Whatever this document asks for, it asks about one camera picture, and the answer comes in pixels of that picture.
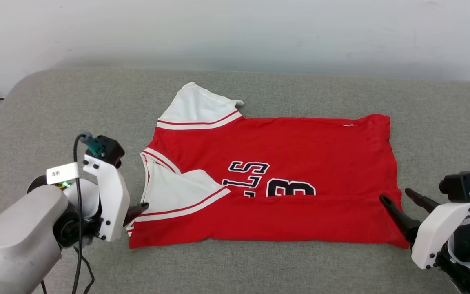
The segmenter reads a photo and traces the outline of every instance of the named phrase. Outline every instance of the black number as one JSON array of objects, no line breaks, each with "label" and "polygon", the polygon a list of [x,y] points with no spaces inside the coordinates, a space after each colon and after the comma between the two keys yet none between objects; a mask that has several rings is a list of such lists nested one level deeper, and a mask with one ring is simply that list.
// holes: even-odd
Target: black number
[{"label": "black number", "polygon": [[302,191],[304,195],[315,195],[315,187],[306,182],[296,182],[294,180],[271,179],[268,181],[267,197],[281,195],[295,195],[295,192]]}]

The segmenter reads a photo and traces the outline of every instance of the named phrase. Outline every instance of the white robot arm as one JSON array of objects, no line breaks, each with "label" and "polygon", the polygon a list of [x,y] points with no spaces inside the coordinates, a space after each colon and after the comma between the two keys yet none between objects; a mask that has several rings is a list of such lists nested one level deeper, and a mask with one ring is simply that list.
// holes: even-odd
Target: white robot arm
[{"label": "white robot arm", "polygon": [[[110,242],[148,205],[128,207],[129,194],[117,170],[124,150],[116,141],[90,134],[82,141],[89,149],[83,170],[95,175],[98,183],[80,180],[82,245],[94,237]],[[46,177],[39,177],[28,194],[0,214],[0,294],[33,292],[60,259],[61,250],[78,245],[77,187],[65,183],[61,188],[46,185]]]},{"label": "white robot arm", "polygon": [[380,201],[410,242],[412,260],[422,270],[438,267],[459,292],[470,294],[470,171],[447,175],[440,190],[450,203],[437,202],[406,189],[406,194],[429,216],[420,223],[401,212],[388,197]]}]

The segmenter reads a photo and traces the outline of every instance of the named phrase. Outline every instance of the red jersey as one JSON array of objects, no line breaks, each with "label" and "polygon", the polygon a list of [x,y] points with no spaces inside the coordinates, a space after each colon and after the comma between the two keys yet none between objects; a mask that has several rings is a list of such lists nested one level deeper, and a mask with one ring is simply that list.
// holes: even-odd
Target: red jersey
[{"label": "red jersey", "polygon": [[379,201],[401,208],[389,117],[246,119],[237,104],[194,83],[177,93],[142,152],[150,208],[129,227],[131,248],[205,238],[408,246]]}]

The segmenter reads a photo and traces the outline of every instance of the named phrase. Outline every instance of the white sleeve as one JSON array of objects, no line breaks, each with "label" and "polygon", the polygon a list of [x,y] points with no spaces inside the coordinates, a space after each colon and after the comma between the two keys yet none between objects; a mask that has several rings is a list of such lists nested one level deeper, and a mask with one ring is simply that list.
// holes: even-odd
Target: white sleeve
[{"label": "white sleeve", "polygon": [[235,107],[237,105],[241,106],[243,102],[214,94],[191,82],[177,92],[157,126],[210,125],[228,117],[233,120],[242,116]]}]

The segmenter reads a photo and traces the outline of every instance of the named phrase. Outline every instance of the fabric surface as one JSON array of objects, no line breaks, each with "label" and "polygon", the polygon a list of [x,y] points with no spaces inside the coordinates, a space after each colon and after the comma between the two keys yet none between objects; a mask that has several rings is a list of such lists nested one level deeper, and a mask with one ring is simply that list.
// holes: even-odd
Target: fabric surface
[{"label": "fabric surface", "polygon": [[[248,118],[388,115],[399,187],[441,203],[446,196],[438,183],[444,175],[470,170],[470,82],[55,69],[22,80],[0,109],[0,212],[47,168],[70,162],[81,131],[121,143],[126,155],[120,171],[132,203],[138,203],[144,186],[139,153],[175,93],[192,81],[243,100],[241,112]],[[402,205],[414,218],[427,215],[406,196]],[[343,230],[360,229],[359,219],[335,213],[343,217]],[[446,274],[420,270],[409,250],[387,244],[210,240],[130,251],[124,232],[116,242],[95,240],[84,255],[96,278],[91,292],[102,294],[455,292]],[[63,251],[45,279],[49,294],[70,291],[75,266],[73,250]],[[88,281],[83,268],[80,293]]]}]

